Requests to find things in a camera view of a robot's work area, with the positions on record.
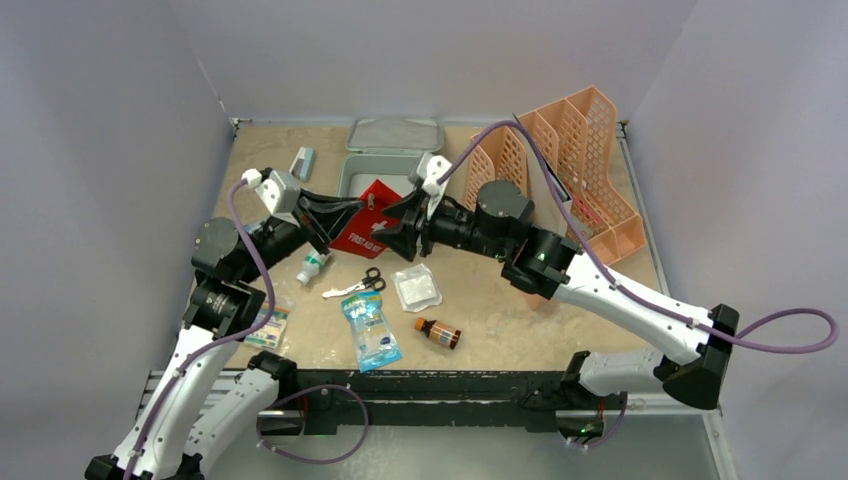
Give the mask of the red first aid pouch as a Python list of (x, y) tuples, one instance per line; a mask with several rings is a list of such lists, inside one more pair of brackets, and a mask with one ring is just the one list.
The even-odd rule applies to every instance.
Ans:
[(383, 210), (399, 201), (401, 196), (381, 180), (374, 180), (359, 199), (363, 201), (363, 208), (330, 243), (330, 248), (375, 259), (386, 249), (386, 245), (375, 240), (374, 233), (399, 223), (398, 219), (385, 215)]

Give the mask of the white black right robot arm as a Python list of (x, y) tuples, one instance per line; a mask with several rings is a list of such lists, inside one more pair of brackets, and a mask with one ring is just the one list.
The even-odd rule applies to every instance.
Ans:
[(696, 307), (617, 272), (603, 276), (575, 242), (534, 225), (533, 201), (505, 180), (486, 183), (472, 210), (450, 197), (433, 205), (417, 188), (382, 212), (398, 223), (377, 231), (375, 239), (408, 261), (436, 244), (493, 258), (518, 290), (580, 307), (649, 343), (633, 354), (575, 354), (561, 381), (569, 404), (662, 390), (689, 407), (717, 407), (732, 353), (728, 339), (739, 322), (732, 307)]

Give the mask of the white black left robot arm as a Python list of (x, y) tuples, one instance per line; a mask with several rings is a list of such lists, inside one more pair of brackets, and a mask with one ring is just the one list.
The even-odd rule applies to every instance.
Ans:
[(269, 215), (248, 231), (228, 193), (226, 217), (198, 231), (191, 263), (195, 288), (165, 374), (115, 450), (94, 457), (87, 479), (204, 479), (248, 422), (298, 395), (297, 366), (277, 354), (255, 356), (241, 380), (210, 410), (202, 408), (240, 343), (271, 319), (270, 269), (310, 243), (330, 243), (363, 208), (356, 197), (258, 187)]

